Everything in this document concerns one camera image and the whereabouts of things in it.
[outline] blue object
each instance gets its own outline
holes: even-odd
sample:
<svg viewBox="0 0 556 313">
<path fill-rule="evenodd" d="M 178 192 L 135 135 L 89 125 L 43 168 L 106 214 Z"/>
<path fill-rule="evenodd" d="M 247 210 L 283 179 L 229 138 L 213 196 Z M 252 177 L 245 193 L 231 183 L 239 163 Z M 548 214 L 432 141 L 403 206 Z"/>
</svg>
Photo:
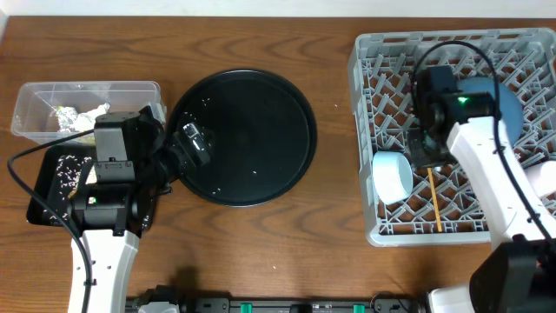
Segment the blue object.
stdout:
<svg viewBox="0 0 556 313">
<path fill-rule="evenodd" d="M 500 89 L 500 111 L 502 120 L 506 123 L 507 136 L 512 146 L 520 139 L 523 130 L 523 109 L 520 100 L 503 83 L 498 83 Z M 471 77 L 458 82 L 458 88 L 463 92 L 488 91 L 494 98 L 494 82 L 491 77 Z"/>
</svg>

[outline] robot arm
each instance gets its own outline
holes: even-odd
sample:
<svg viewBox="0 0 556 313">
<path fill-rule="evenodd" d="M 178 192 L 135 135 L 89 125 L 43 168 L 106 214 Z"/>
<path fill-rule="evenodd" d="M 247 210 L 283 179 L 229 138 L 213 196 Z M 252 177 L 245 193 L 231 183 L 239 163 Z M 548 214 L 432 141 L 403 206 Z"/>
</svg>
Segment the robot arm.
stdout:
<svg viewBox="0 0 556 313">
<path fill-rule="evenodd" d="M 150 226 L 156 199 L 171 190 L 169 183 L 181 173 L 209 162 L 209 147 L 193 123 L 166 138 L 149 108 L 98 117 L 95 140 L 96 160 L 70 197 L 67 213 L 82 234 L 92 266 L 88 312 L 121 313 L 139 239 Z M 73 241 L 71 248 L 68 312 L 77 313 L 83 306 L 85 270 Z M 164 312 L 177 308 L 166 304 Z"/>
<path fill-rule="evenodd" d="M 495 252 L 473 275 L 473 286 L 466 283 L 433 290 L 428 295 L 432 313 L 483 312 L 489 310 L 489 306 L 492 306 L 492 310 L 497 309 L 494 311 L 505 311 L 501 309 L 532 302 L 530 290 L 533 275 L 537 272 L 537 253 L 529 248 L 534 246 L 535 241 L 542 245 L 544 237 L 531 221 L 500 158 L 493 153 L 496 150 L 493 123 L 493 117 L 476 117 L 469 119 L 468 123 L 455 124 L 448 136 L 447 147 L 466 172 L 473 192 L 480 201 Z M 502 121 L 500 136 L 502 144 L 509 147 Z M 534 193 L 513 150 L 505 149 L 504 154 L 540 221 L 551 236 L 556 236 L 556 219 Z"/>
<path fill-rule="evenodd" d="M 468 123 L 455 124 L 447 139 L 450 153 L 466 172 L 473 192 L 478 197 L 486 217 L 493 250 L 501 243 L 512 242 L 516 235 L 528 241 L 541 240 L 543 235 L 532 223 L 524 204 L 510 182 L 499 156 L 494 153 L 493 117 L 470 118 Z M 500 121 L 500 137 L 504 146 L 510 148 L 506 126 Z M 512 149 L 504 149 L 513 175 L 516 177 L 527 200 L 535 208 L 540 221 L 556 236 L 554 219 L 527 181 L 525 172 L 515 159 Z"/>
<path fill-rule="evenodd" d="M 470 283 L 434 290 L 433 313 L 544 312 L 556 310 L 554 241 L 533 222 L 503 166 L 495 144 L 493 99 L 487 93 L 461 94 L 452 70 L 438 66 L 417 75 L 415 111 L 420 130 L 410 133 L 417 166 L 459 162 L 488 223 L 493 254 Z M 501 150 L 517 184 L 550 237 L 556 220 L 526 179 L 499 121 Z"/>
</svg>

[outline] white debris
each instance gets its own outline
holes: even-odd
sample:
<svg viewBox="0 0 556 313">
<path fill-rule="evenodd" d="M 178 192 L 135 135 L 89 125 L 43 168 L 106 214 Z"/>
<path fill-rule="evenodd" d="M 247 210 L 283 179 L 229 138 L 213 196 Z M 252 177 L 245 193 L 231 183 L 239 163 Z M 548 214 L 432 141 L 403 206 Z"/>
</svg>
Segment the white debris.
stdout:
<svg viewBox="0 0 556 313">
<path fill-rule="evenodd" d="M 95 127 L 95 119 L 102 114 L 108 113 L 110 104 L 105 103 L 94 110 L 77 114 L 77 110 L 72 107 L 58 107 L 56 116 L 58 117 L 59 132 L 82 132 L 92 130 Z"/>
<path fill-rule="evenodd" d="M 93 166 L 90 169 L 89 175 L 87 176 L 87 180 L 85 181 L 85 184 L 95 184 L 96 183 L 96 170 L 95 167 Z"/>
</svg>

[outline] black round tray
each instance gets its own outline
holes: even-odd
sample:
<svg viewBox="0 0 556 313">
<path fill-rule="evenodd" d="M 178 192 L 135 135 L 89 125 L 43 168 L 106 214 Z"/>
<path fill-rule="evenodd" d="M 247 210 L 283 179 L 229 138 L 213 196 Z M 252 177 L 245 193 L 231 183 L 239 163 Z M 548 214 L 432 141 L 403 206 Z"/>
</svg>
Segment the black round tray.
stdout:
<svg viewBox="0 0 556 313">
<path fill-rule="evenodd" d="M 214 203 L 272 200 L 301 179 L 313 160 L 316 122 L 289 81 L 261 70 L 228 70 L 201 80 L 177 103 L 168 132 L 195 122 L 211 133 L 211 162 L 180 177 Z"/>
</svg>

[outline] white wall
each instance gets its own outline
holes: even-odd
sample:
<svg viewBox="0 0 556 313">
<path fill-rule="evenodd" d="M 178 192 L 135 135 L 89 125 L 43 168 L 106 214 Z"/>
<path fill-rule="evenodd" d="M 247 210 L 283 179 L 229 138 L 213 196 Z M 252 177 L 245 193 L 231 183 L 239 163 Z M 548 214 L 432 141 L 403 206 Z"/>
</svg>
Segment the white wall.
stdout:
<svg viewBox="0 0 556 313">
<path fill-rule="evenodd" d="M 0 43 L 2 42 L 3 30 L 8 22 L 8 17 L 0 10 Z"/>
<path fill-rule="evenodd" d="M 7 15 L 556 17 L 556 0 L 0 0 Z"/>
</svg>

